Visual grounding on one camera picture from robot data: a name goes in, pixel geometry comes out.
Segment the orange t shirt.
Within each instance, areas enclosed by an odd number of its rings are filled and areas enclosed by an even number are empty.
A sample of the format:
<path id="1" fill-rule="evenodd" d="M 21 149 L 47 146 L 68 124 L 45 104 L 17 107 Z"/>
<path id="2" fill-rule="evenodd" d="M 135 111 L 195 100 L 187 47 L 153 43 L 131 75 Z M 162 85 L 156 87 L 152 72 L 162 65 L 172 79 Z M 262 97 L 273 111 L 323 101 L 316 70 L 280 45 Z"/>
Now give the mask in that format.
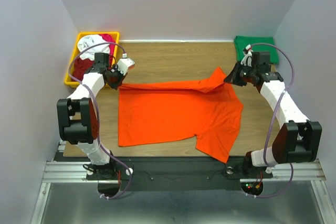
<path id="1" fill-rule="evenodd" d="M 118 145 L 129 147 L 196 137 L 196 149 L 226 163 L 243 104 L 216 68 L 203 80 L 123 84 L 119 88 Z"/>

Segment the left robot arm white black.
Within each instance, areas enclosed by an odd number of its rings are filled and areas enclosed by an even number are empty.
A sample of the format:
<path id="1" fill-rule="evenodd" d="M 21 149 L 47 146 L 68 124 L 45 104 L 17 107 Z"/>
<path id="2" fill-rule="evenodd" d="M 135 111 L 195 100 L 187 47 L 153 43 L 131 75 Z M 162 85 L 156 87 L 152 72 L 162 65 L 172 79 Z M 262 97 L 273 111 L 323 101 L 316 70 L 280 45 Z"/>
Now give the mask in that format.
<path id="1" fill-rule="evenodd" d="M 116 160 L 99 140 L 99 112 L 96 96 L 108 85 L 117 89 L 122 85 L 135 62 L 123 54 L 115 64 L 109 64 L 109 56 L 96 53 L 92 67 L 83 75 L 81 84 L 66 99 L 57 102 L 59 135 L 63 141 L 77 146 L 90 159 L 84 165 L 91 179 L 120 178 Z"/>

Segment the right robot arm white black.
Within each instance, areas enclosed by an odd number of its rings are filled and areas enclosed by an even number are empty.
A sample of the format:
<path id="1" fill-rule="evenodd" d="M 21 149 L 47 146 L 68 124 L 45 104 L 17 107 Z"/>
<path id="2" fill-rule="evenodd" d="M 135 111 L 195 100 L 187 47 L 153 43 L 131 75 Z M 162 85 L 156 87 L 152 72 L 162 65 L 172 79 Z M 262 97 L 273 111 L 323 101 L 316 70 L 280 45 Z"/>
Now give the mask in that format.
<path id="1" fill-rule="evenodd" d="M 288 93 L 280 73 L 272 71 L 269 52 L 243 50 L 244 57 L 236 62 L 225 83 L 246 86 L 251 83 L 272 108 L 271 121 L 277 121 L 280 130 L 271 146 L 265 144 L 258 151 L 246 153 L 241 170 L 253 177 L 261 167 L 286 163 L 308 163 L 316 160 L 322 126 L 304 115 Z"/>

